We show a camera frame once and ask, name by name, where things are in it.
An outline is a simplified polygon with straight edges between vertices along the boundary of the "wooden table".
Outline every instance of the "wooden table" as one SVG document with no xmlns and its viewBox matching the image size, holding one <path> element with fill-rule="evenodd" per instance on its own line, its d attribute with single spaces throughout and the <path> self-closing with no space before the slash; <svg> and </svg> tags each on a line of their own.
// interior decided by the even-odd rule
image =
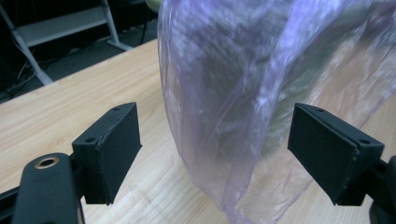
<svg viewBox="0 0 396 224">
<path fill-rule="evenodd" d="M 115 105 L 137 102 L 142 149 L 113 205 L 83 205 L 88 223 L 227 223 L 191 182 L 170 134 L 160 84 L 157 42 L 122 53 L 0 105 L 0 191 L 19 185 L 29 161 L 72 152 L 71 143 Z M 396 154 L 396 95 L 365 125 Z M 280 223 L 369 223 L 363 207 L 333 207 L 317 184 Z"/>
</svg>

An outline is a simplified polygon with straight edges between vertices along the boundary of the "floor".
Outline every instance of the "floor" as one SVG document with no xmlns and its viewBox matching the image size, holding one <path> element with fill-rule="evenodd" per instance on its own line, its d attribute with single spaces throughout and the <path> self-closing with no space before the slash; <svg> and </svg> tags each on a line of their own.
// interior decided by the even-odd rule
<svg viewBox="0 0 396 224">
<path fill-rule="evenodd" d="M 122 34 L 119 34 L 119 39 L 120 42 L 135 48 L 140 44 L 141 35 L 142 29 L 133 27 L 128 31 L 124 31 Z M 101 38 L 84 49 L 71 49 L 70 52 L 61 59 L 56 59 L 53 60 L 53 62 L 40 65 L 52 80 L 58 80 L 63 77 L 70 76 L 84 68 L 123 53 L 123 50 L 107 44 L 106 41 L 109 38 L 110 36 Z M 157 22 L 151 21 L 148 23 L 144 43 L 155 38 L 157 38 Z M 10 94 L 10 91 L 0 92 L 0 104 L 43 86 L 34 76 L 33 69 L 30 69 L 28 64 L 27 67 L 28 69 L 25 70 L 28 71 L 24 71 L 19 84 L 11 87 L 12 94 Z"/>
</svg>

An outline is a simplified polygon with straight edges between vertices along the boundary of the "wood grain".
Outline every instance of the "wood grain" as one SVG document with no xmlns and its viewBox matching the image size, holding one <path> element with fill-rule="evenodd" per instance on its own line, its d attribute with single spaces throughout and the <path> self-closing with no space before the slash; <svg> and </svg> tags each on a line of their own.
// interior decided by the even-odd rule
<svg viewBox="0 0 396 224">
<path fill-rule="evenodd" d="M 0 191 L 19 185 L 24 165 L 71 143 L 113 106 L 137 102 L 142 149 L 113 205 L 83 204 L 87 223 L 227 223 L 190 181 L 170 133 L 161 90 L 157 42 L 122 53 L 0 105 Z M 396 96 L 364 131 L 396 154 Z M 333 207 L 312 184 L 280 223 L 368 223 L 364 207 Z"/>
</svg>

